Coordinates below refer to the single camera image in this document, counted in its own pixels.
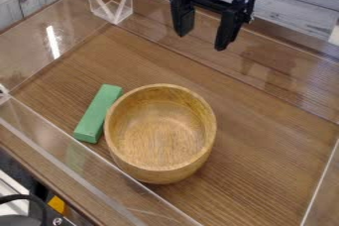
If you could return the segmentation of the clear acrylic corner bracket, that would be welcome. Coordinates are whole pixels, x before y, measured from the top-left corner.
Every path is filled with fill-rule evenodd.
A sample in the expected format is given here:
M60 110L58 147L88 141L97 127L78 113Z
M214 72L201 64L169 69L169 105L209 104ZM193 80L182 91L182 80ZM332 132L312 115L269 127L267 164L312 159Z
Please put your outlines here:
M90 12L112 25L121 23L133 13L132 0L88 0Z

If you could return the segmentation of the clear acrylic front wall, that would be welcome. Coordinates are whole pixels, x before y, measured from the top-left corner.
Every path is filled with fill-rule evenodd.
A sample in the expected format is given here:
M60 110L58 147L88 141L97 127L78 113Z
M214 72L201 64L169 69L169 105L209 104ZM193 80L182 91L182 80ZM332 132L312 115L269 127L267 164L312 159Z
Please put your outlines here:
M0 98L0 149L96 226L202 226L70 135L73 103L21 84Z

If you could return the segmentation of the yellow label on base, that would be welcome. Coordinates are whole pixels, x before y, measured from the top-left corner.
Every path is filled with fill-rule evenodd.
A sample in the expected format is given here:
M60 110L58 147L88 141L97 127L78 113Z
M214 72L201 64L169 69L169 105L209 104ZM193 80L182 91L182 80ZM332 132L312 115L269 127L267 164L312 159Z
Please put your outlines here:
M48 202L48 205L60 213L65 214L66 212L66 204L64 201L57 197L53 196L52 199Z

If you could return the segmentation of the brown wooden bowl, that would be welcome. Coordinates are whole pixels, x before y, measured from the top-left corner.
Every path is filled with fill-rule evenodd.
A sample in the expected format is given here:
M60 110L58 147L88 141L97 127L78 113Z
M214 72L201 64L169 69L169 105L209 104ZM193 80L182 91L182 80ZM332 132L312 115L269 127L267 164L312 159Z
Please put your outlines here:
M216 134L216 115L205 99L168 83L128 91L104 119L113 161L146 183L168 184L192 175L209 157Z

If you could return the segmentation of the green rectangular block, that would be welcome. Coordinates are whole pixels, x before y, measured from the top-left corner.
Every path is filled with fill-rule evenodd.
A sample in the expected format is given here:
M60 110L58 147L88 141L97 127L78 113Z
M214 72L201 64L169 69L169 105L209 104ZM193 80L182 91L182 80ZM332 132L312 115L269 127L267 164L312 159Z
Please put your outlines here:
M90 144L97 142L106 110L121 94L122 89L118 86L104 84L100 87L73 131L77 140Z

